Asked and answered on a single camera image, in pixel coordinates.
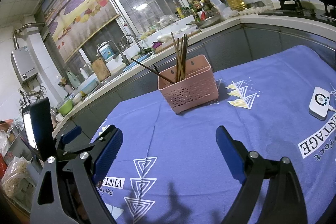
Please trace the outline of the chrome kitchen faucet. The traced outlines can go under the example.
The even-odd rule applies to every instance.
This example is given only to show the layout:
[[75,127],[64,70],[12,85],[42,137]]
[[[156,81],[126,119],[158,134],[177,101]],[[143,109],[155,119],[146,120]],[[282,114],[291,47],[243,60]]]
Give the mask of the chrome kitchen faucet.
[[97,55],[98,57],[101,57],[105,63],[109,62],[111,59],[115,59],[117,56],[121,56],[122,62],[125,65],[130,65],[130,61],[127,59],[126,55],[122,53],[122,50],[120,50],[113,40],[101,43],[97,48]]
[[138,49],[141,53],[145,53],[143,46],[141,46],[138,39],[132,34],[124,35],[120,41],[120,44],[127,44],[128,46],[131,46],[134,43],[138,46]]

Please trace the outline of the green bowl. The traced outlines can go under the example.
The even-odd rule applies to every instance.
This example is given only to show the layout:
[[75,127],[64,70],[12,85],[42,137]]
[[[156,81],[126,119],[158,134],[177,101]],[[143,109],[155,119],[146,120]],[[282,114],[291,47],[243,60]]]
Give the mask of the green bowl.
[[65,116],[73,109],[74,103],[71,99],[66,100],[59,108],[58,112]]

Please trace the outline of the wooden cutting board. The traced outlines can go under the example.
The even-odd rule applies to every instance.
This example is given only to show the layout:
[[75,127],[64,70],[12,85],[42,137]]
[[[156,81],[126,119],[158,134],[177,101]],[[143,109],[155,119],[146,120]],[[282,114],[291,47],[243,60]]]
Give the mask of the wooden cutting board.
[[98,57],[91,65],[96,77],[100,82],[111,76],[110,70],[108,69],[104,59]]

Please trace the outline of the white water heater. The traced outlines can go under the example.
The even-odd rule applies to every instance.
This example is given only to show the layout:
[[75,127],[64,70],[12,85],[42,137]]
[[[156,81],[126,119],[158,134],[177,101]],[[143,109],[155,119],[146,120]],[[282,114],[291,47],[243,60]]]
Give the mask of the white water heater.
[[10,58],[21,85],[37,76],[38,70],[27,46],[12,51]]

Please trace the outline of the blue detergent bottle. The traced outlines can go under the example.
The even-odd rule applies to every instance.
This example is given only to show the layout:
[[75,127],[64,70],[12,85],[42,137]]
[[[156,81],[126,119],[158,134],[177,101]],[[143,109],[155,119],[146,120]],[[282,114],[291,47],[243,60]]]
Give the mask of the blue detergent bottle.
[[104,60],[108,60],[114,55],[114,51],[109,44],[102,46],[99,51]]

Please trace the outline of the white small electronic device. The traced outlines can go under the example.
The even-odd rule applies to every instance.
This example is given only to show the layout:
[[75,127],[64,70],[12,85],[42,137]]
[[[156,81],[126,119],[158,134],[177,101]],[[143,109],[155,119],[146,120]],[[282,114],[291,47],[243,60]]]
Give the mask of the white small electronic device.
[[321,87],[315,87],[309,103],[309,113],[324,121],[329,111],[335,111],[330,104],[330,93]]

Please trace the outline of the blue printed tablecloth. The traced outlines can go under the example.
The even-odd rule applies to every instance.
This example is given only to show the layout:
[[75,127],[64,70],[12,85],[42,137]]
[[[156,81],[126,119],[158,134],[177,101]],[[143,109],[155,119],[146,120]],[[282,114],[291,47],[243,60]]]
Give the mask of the blue printed tablecloth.
[[220,223],[253,162],[288,158],[315,223],[335,197],[335,112],[312,116],[335,69],[305,46],[215,73],[219,98],[176,114],[161,92],[120,102],[100,126],[123,142],[97,188],[117,223]]

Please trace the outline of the dark leaning chopstick in basket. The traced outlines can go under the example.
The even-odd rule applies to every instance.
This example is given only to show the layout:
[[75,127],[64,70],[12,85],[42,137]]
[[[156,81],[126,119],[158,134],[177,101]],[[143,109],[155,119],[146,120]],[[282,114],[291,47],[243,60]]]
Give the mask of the dark leaning chopstick in basket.
[[144,64],[142,64],[142,63],[140,63],[139,61],[137,61],[137,60],[135,60],[135,59],[133,59],[133,58],[131,58],[131,60],[132,60],[133,62],[135,62],[136,64],[141,65],[142,67],[144,67],[144,68],[147,69],[148,71],[151,71],[152,73],[156,74],[159,78],[164,79],[165,81],[167,81],[167,82],[169,82],[169,83],[171,83],[171,84],[175,84],[174,81],[168,79],[167,77],[165,77],[164,75],[162,75],[161,73],[159,73],[159,72],[157,71],[157,69],[154,69],[154,70],[153,70],[153,69],[151,69],[150,67],[148,67],[148,66],[146,66],[146,65],[144,65]]

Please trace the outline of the pink perforated utensil basket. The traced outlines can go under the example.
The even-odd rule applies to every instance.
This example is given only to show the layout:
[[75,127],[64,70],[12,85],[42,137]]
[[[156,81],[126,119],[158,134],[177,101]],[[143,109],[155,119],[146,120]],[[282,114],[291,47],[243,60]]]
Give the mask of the pink perforated utensil basket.
[[219,98],[213,70],[205,55],[188,59],[186,78],[173,84],[175,75],[175,66],[161,71],[157,87],[176,114]]

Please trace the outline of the brown chopsticks bundle in basket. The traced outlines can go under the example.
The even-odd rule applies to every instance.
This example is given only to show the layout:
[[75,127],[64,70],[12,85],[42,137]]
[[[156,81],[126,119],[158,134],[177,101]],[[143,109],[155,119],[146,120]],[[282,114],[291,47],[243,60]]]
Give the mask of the brown chopsticks bundle in basket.
[[177,82],[186,78],[186,55],[189,44],[189,37],[184,34],[181,39],[175,40],[174,34],[171,32],[171,38],[173,40],[173,46],[176,53],[176,76]]

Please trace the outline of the metal basin on counter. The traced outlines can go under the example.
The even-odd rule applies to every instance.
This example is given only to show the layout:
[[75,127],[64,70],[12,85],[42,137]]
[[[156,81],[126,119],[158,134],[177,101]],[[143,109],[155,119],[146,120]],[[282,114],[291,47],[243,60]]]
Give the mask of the metal basin on counter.
[[187,25],[196,25],[197,28],[204,29],[210,26],[213,26],[221,21],[220,15],[214,15],[209,18],[206,18],[205,20],[201,20],[200,22],[190,22]]

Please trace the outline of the white plastic jug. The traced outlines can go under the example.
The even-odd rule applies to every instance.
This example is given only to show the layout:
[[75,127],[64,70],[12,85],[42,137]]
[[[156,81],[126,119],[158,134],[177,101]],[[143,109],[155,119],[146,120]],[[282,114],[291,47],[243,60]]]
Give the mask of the white plastic jug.
[[221,0],[210,0],[210,3],[214,6],[215,9],[218,10],[218,12],[221,14],[225,8],[226,5]]

